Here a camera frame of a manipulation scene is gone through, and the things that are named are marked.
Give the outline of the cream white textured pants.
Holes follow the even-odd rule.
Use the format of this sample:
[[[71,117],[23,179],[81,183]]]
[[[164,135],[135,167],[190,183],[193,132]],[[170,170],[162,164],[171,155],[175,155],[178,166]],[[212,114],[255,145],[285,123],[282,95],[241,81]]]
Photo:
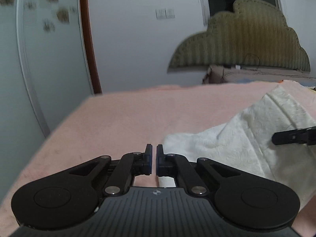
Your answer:
[[[163,150],[192,162],[207,157],[280,182],[296,192],[304,207],[315,195],[315,147],[275,146],[271,139],[275,132],[312,126],[310,114],[284,88],[276,87],[225,124],[198,134],[168,135]]]

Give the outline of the olive green padded headboard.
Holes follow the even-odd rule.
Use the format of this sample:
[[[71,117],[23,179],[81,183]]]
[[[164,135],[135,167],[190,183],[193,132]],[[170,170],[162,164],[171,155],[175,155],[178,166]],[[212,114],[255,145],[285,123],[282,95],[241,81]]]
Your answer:
[[[310,62],[283,13],[262,0],[235,0],[214,14],[207,29],[186,38],[170,69],[209,65],[270,66],[309,72]]]

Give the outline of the pink bed blanket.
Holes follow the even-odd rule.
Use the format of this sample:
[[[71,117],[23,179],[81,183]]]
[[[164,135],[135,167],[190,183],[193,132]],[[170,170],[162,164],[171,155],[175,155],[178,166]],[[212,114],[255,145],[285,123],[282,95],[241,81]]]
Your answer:
[[[163,145],[168,135],[198,134],[225,124],[276,87],[284,88],[315,120],[315,91],[288,80],[162,86],[87,99],[50,135],[8,191],[1,204],[1,236],[18,228],[11,199],[21,186],[102,155],[119,159],[144,151],[147,144]],[[315,234],[315,195],[300,208],[293,226],[302,236]]]

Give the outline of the grey striped pillow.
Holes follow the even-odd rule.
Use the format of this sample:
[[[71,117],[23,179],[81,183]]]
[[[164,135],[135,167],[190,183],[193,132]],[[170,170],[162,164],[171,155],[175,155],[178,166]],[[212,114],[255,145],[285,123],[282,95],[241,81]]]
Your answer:
[[[203,84],[245,84],[254,81],[282,82],[295,81],[305,87],[315,86],[315,77],[296,70],[273,67],[219,66],[211,65],[204,76]]]

